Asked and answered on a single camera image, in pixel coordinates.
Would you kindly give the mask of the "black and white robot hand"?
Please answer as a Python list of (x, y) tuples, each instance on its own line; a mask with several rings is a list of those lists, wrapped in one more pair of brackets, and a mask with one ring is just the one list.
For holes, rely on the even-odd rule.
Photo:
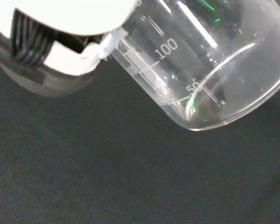
[(45, 97), (86, 87), (127, 35), (137, 0), (0, 0), (0, 67)]

